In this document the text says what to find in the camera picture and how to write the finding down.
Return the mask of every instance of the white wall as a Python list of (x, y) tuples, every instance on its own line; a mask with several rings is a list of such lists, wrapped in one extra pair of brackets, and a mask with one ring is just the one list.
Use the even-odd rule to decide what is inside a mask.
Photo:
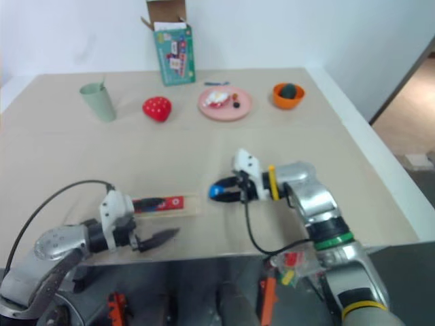
[[(158, 69), (145, 0), (2, 1), (5, 75)], [(435, 33), (433, 0), (186, 1), (197, 69), (325, 66), (366, 119)]]

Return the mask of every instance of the green ring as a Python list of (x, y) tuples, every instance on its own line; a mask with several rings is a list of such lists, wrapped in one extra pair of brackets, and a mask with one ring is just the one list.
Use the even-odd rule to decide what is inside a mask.
[(349, 241), (353, 239), (353, 234), (352, 232), (347, 232), (344, 233), (340, 236), (337, 236), (335, 238), (329, 239), (329, 240), (325, 240), (322, 242), (317, 242), (314, 244), (314, 248), (316, 250), (324, 250), (330, 247), (335, 247), (336, 245), (339, 245), (340, 243)]

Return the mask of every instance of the red strawberry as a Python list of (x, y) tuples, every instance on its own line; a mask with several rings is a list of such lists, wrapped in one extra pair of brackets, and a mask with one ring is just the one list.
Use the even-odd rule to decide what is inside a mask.
[(159, 122), (166, 121), (171, 112), (171, 108), (172, 104), (170, 100), (161, 96), (149, 98), (142, 105), (144, 114)]

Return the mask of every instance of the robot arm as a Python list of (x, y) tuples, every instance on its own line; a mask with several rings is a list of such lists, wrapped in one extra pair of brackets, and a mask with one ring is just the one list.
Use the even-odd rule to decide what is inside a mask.
[[(268, 172), (264, 173), (258, 159), (240, 149), (232, 167), (236, 175), (233, 183), (244, 191), (228, 193), (219, 181), (211, 188), (211, 199), (236, 202), (285, 198), (289, 207), (298, 213), (313, 241), (319, 263), (326, 270), (322, 287), (332, 308), (341, 313), (344, 322), (347, 317), (353, 316), (354, 319), (357, 314), (364, 315), (364, 318), (368, 315), (388, 315), (382, 321), (391, 322), (382, 325), (403, 325), (388, 312), (390, 303), (385, 285), (363, 246), (353, 237), (332, 194), (317, 180), (313, 165), (296, 162), (269, 166)], [(376, 313), (364, 314), (364, 309), (376, 310)]]
[(146, 251), (172, 238), (178, 229), (165, 230), (141, 241), (135, 235), (133, 213), (158, 206), (159, 198), (132, 201), (110, 190), (100, 205), (101, 223), (60, 226), (45, 232), (33, 250), (4, 277), (0, 286), (2, 325), (35, 325), (44, 313), (64, 277), (93, 253), (114, 251), (130, 245)]

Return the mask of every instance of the pink plate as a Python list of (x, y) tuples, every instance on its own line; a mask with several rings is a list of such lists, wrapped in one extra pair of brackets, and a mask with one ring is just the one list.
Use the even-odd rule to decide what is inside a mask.
[[(232, 96), (237, 93), (237, 101), (240, 103), (240, 107), (237, 109), (232, 106), (233, 100), (231, 99), (228, 104), (220, 107), (213, 108), (205, 104), (205, 100), (211, 92), (227, 92)], [(244, 90), (234, 86), (214, 86), (207, 88), (201, 93), (198, 99), (198, 108), (207, 117), (218, 121), (235, 121), (246, 116), (252, 110), (251, 96)]]

